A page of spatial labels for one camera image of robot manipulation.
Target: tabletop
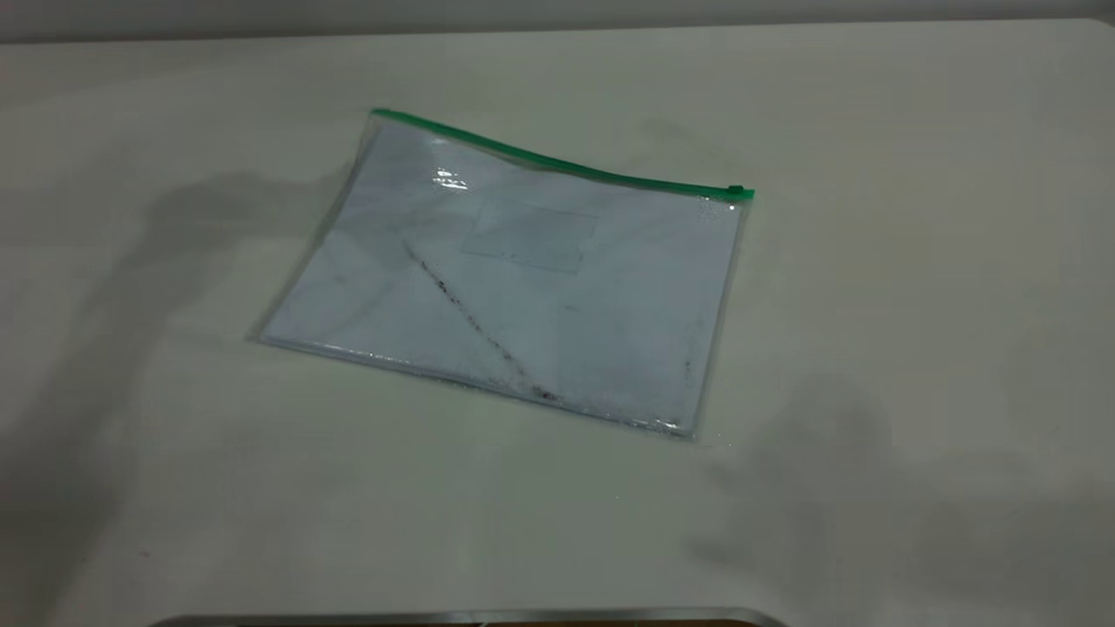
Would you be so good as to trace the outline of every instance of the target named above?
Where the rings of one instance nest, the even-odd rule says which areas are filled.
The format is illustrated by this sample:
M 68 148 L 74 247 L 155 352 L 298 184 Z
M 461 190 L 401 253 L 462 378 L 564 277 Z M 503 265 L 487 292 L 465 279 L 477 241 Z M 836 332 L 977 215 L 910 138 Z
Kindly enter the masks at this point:
M 1115 619 L 1115 30 L 0 47 L 0 624 Z M 251 341 L 372 106 L 756 187 L 697 438 Z

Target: white paper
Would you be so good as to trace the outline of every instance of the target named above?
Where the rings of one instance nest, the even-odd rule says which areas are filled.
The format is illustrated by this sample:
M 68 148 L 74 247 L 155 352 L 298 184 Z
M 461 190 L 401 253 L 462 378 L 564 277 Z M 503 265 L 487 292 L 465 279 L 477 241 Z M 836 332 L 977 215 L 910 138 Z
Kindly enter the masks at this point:
M 740 214 L 385 120 L 261 339 L 686 435 Z

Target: green zipper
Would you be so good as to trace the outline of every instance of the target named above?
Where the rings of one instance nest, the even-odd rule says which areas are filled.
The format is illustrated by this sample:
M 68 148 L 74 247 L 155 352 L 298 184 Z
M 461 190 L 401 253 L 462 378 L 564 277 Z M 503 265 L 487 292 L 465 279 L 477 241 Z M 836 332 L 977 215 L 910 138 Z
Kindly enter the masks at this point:
M 423 117 L 418 117 L 416 115 L 410 115 L 408 113 L 396 112 L 391 109 L 372 109 L 371 114 L 386 117 L 388 119 L 394 119 L 396 122 L 410 124 L 419 128 L 425 128 L 430 133 L 436 133 L 438 135 L 444 135 L 445 137 L 457 139 L 458 142 L 465 142 L 467 144 L 473 144 L 474 146 L 479 146 L 481 148 L 484 148 L 486 151 L 502 153 L 510 157 L 522 160 L 533 165 L 542 166 L 546 170 L 564 172 L 566 174 L 573 174 L 574 176 L 595 179 L 597 181 L 603 181 L 605 183 L 617 183 L 619 185 L 630 185 L 632 187 L 642 187 L 646 190 L 659 190 L 662 192 L 673 192 L 676 194 L 706 196 L 709 199 L 716 199 L 719 201 L 727 201 L 727 202 L 745 201 L 755 197 L 755 190 L 748 190 L 743 185 L 731 185 L 729 187 L 709 187 L 707 185 L 670 183 L 669 181 L 657 181 L 655 179 L 639 179 L 638 176 L 626 176 L 623 174 L 613 174 L 611 172 L 604 172 L 602 170 L 597 170 L 594 167 L 578 165 L 575 163 L 570 163 L 568 161 L 562 161 L 560 158 L 547 157 L 545 155 L 532 153 L 531 151 L 516 148 L 515 146 L 508 146 L 507 144 L 504 144 L 502 142 L 496 142 L 495 139 L 488 139 L 487 137 L 481 137 L 475 133 L 469 133 L 467 131 L 462 131 L 459 128 L 446 126 L 444 124 L 426 119 Z

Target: wall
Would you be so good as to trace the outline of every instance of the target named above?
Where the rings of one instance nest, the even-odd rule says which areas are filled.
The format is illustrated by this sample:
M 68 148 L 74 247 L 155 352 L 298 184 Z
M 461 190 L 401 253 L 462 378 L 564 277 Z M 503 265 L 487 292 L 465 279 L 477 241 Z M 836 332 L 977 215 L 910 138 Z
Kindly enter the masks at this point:
M 1089 17 L 1115 0 L 0 0 L 0 41 Z

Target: table surface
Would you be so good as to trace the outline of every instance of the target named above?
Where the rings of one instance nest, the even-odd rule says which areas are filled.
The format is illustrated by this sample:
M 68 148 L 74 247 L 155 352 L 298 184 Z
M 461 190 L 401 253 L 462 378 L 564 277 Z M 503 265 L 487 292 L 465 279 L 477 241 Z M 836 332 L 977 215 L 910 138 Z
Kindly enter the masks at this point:
M 1106 624 L 1113 67 L 1086 20 L 0 47 L 0 624 Z M 696 442 L 248 339 L 372 106 L 758 189 Z

